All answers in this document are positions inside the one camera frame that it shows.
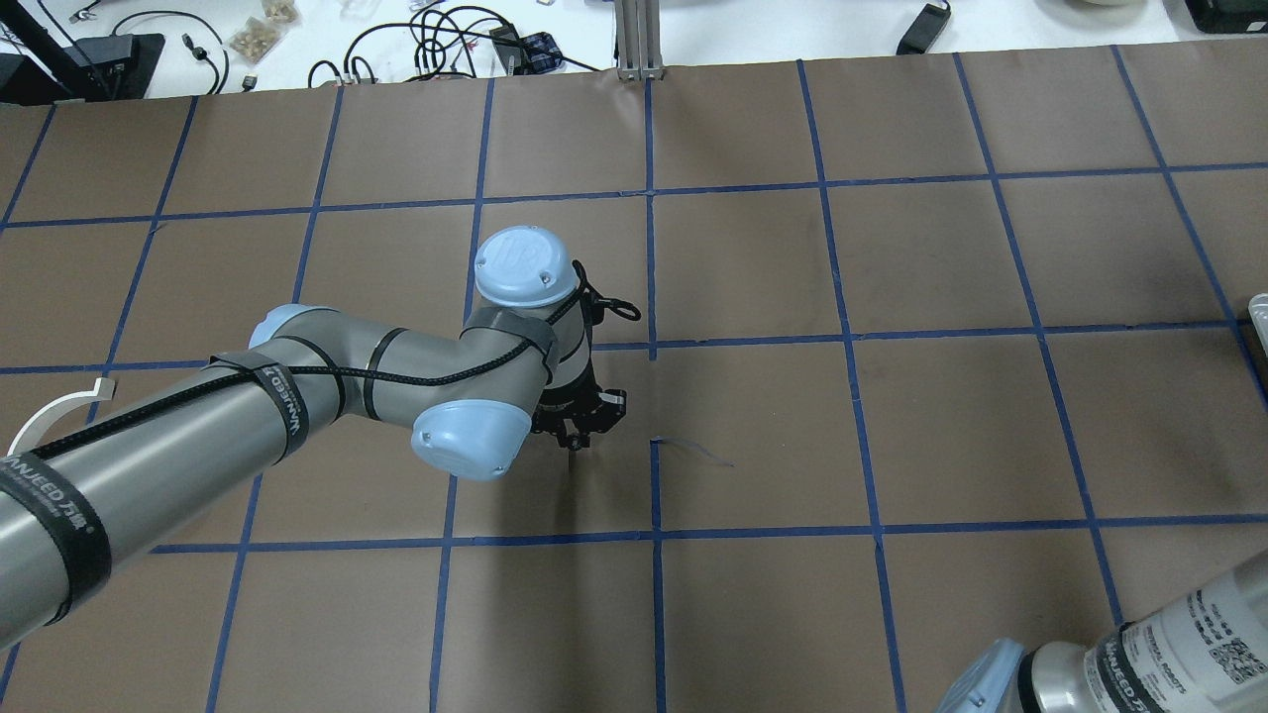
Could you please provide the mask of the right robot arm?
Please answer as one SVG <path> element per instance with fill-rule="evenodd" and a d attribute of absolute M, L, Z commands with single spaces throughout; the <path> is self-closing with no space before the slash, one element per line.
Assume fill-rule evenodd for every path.
<path fill-rule="evenodd" d="M 1267 554 L 1229 568 L 1094 646 L 1000 638 L 938 712 L 1264 712 Z"/>

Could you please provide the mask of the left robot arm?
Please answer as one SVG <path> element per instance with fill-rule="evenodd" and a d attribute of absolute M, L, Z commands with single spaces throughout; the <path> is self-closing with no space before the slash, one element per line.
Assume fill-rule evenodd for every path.
<path fill-rule="evenodd" d="M 476 302 L 455 339 L 281 304 L 243 351 L 30 450 L 3 455 L 3 646 L 63 620 L 115 568 L 345 416 L 402 426 L 429 466 L 493 481 L 531 434 L 585 450 L 626 412 L 590 351 L 606 313 L 555 233 L 495 232 L 472 263 Z"/>

